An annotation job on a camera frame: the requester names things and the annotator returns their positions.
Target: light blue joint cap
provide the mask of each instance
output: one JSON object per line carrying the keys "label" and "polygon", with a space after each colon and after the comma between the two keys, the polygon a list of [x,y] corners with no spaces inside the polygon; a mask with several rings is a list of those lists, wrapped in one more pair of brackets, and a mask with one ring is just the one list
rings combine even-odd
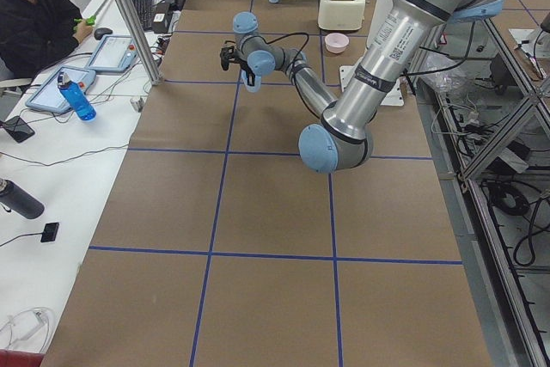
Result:
{"label": "light blue joint cap", "polygon": [[244,83],[244,86],[248,92],[255,93],[255,92],[258,92],[261,88],[261,76],[257,76],[254,79],[254,85],[250,86],[248,85],[247,72],[245,72],[244,70],[241,70],[241,80],[242,80],[242,83]]}
{"label": "light blue joint cap", "polygon": [[504,0],[481,4],[470,9],[459,10],[453,13],[449,23],[464,23],[466,21],[480,21],[498,15],[504,7]]}
{"label": "light blue joint cap", "polygon": [[275,70],[275,58],[268,51],[254,51],[250,53],[247,63],[256,76],[266,76]]}
{"label": "light blue joint cap", "polygon": [[258,28],[258,19],[254,13],[240,12],[233,18],[233,32],[249,34]]}
{"label": "light blue joint cap", "polygon": [[333,137],[321,125],[306,126],[300,134],[298,148],[303,163],[315,172],[330,174],[338,166],[338,150]]}

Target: blue water bottle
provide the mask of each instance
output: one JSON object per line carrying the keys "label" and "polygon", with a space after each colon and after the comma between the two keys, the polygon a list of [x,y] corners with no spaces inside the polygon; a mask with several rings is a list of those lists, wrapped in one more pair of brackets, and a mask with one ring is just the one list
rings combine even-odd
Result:
{"label": "blue water bottle", "polygon": [[81,91],[80,87],[71,81],[69,75],[61,70],[58,75],[58,88],[61,95],[69,102],[78,118],[82,120],[92,120],[95,118],[95,109],[90,105],[88,99]]}

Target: metal pole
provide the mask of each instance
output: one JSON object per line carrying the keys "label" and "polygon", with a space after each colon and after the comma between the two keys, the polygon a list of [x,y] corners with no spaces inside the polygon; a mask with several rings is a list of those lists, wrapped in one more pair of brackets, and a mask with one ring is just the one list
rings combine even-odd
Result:
{"label": "metal pole", "polygon": [[149,42],[145,38],[144,30],[138,19],[138,13],[136,12],[131,0],[114,0],[119,6],[120,14],[126,23],[126,26],[130,30],[130,34],[136,44],[137,54],[141,58],[144,65],[147,76],[151,80],[151,84],[157,85],[161,82],[162,76],[156,66],[156,62],[150,52]]}

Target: man's hand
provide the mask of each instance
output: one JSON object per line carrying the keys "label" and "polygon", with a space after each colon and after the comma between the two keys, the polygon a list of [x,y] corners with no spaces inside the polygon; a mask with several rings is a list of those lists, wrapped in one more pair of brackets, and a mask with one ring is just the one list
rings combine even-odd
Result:
{"label": "man's hand", "polygon": [[94,27],[89,26],[88,23],[83,20],[76,25],[76,32],[72,36],[78,40],[78,44],[80,45],[93,31]]}

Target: red object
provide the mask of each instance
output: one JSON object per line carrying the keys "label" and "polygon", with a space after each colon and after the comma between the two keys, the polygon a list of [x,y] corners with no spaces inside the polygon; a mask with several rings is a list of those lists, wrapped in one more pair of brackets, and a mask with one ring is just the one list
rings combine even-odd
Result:
{"label": "red object", "polygon": [[39,367],[44,354],[0,350],[0,367]]}

